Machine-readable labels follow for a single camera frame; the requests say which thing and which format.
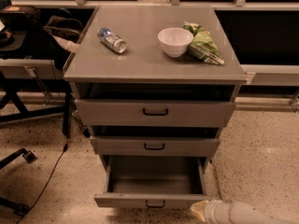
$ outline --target speckled floor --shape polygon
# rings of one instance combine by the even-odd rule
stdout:
[[[0,115],[13,112],[12,105]],[[66,137],[62,115],[0,124],[0,159],[25,147],[37,161],[22,157],[0,172],[0,197],[32,206],[62,154]],[[221,135],[221,145],[206,168],[207,194],[225,202],[241,201],[268,215],[299,221],[299,114],[287,99],[238,99],[237,110]],[[105,172],[75,120],[69,149],[26,223],[200,223],[190,210],[98,208]],[[0,207],[0,223],[20,218]]]

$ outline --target black chair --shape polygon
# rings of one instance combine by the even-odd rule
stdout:
[[[30,151],[26,150],[25,148],[21,148],[18,151],[10,154],[6,158],[0,161],[0,170],[7,166],[9,163],[17,159],[20,155],[27,160],[27,162],[32,162],[36,159],[36,156]],[[30,210],[30,207],[23,204],[23,203],[14,203],[10,200],[4,199],[0,197],[0,205],[11,208],[14,210],[14,214],[19,216],[24,216]]]

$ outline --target drawer front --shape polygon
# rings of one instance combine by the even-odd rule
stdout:
[[[100,207],[187,209],[209,199],[202,175],[196,158],[111,156],[104,193],[94,199]]]
[[[232,102],[76,100],[85,125],[224,127]]]
[[[1,59],[0,70],[6,78],[32,79],[26,67],[34,68],[39,79],[64,80],[64,74],[58,69],[53,69],[51,60]]]
[[[212,157],[220,140],[201,138],[91,137],[99,155]]]
[[[99,207],[190,209],[193,203],[210,200],[206,195],[150,195],[150,194],[97,194],[94,199]]]

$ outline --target office chair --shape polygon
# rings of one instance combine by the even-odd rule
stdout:
[[[33,60],[50,61],[52,66],[49,66],[49,69],[51,70],[50,72],[54,73],[53,66],[55,66],[55,69],[62,67],[69,53],[56,49],[51,45],[50,39],[42,29],[45,14],[43,14],[40,9],[30,6],[19,7],[21,12],[19,11],[18,13],[11,11],[12,9],[0,11],[1,21],[6,25],[8,32],[13,37],[13,42],[5,43],[4,46],[0,46],[0,59],[20,61],[20,67],[23,67],[24,70],[27,71],[28,69],[26,67],[29,62],[31,69],[28,74],[31,74],[31,78],[28,77],[26,80],[21,78],[9,79],[0,71],[0,87],[6,93],[6,96],[0,100],[0,109],[9,101],[12,101],[20,111],[18,114],[0,116],[0,122],[64,113],[63,133],[68,135],[68,113],[71,99],[71,89],[68,82],[62,79],[56,79],[55,75],[49,80],[39,78],[38,71],[36,71],[35,67],[30,66],[30,62]],[[4,39],[3,42],[6,42],[7,34],[3,34],[2,37]],[[33,87],[31,84],[33,84],[34,79],[37,81],[37,84],[34,83],[35,86]],[[63,92],[65,93],[64,103],[55,107],[47,106],[31,111],[26,108],[19,98],[17,94],[18,91],[42,91],[45,94],[46,102],[51,97],[51,91]]]
[[[0,161],[0,170],[3,169],[8,164],[10,164],[15,159],[17,159],[21,154],[27,160],[27,162],[32,162],[36,159],[36,156],[30,150],[21,148],[18,151],[10,154],[9,156],[7,156],[6,158]],[[13,209],[14,214],[19,216],[24,216],[30,210],[30,207],[25,204],[14,203],[10,200],[1,197],[0,197],[0,205]]]

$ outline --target green plastic bag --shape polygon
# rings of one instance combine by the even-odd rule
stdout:
[[[185,21],[184,29],[189,30],[194,36],[188,46],[191,55],[205,63],[224,64],[215,42],[203,26]]]

